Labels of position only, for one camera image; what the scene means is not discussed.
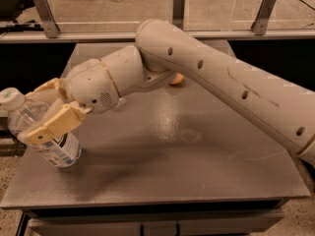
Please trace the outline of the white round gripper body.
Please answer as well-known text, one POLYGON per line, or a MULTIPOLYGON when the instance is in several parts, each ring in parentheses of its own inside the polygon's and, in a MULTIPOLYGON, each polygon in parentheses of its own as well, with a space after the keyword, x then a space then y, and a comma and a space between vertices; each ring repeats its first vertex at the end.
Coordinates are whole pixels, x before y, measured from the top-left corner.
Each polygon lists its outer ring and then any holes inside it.
POLYGON ((98 59, 72 68, 65 77, 64 88, 69 99, 89 108, 92 114, 101 114, 119 101, 116 86, 98 59))

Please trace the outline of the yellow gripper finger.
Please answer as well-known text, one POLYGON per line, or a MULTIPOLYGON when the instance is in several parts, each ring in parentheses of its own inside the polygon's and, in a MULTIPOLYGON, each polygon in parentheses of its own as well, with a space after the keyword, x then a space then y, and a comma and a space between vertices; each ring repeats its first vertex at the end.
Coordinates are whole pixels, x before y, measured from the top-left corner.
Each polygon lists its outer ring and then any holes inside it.
POLYGON ((43 117, 18 135, 27 145, 42 145, 78 128, 86 119, 86 111, 76 101, 55 100, 43 117))
POLYGON ((63 78, 54 78, 49 80, 48 82, 40 85, 39 87, 35 88, 33 91, 28 92, 27 96, 33 96, 37 93, 43 92, 43 91, 49 91, 52 90, 57 94, 58 97, 61 97, 63 99, 67 98, 66 91, 63 86, 64 79, 63 78))

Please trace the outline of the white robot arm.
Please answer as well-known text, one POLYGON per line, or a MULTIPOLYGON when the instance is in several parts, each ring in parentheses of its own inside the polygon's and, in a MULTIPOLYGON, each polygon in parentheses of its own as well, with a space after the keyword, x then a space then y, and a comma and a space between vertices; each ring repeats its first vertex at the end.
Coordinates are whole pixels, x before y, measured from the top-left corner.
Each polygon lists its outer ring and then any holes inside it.
POLYGON ((175 80, 194 81, 264 131, 289 152, 315 166, 315 92, 210 47, 173 24, 147 20, 135 42, 74 67, 28 93, 48 103, 43 120, 20 139, 41 145, 79 127, 120 98, 175 80))

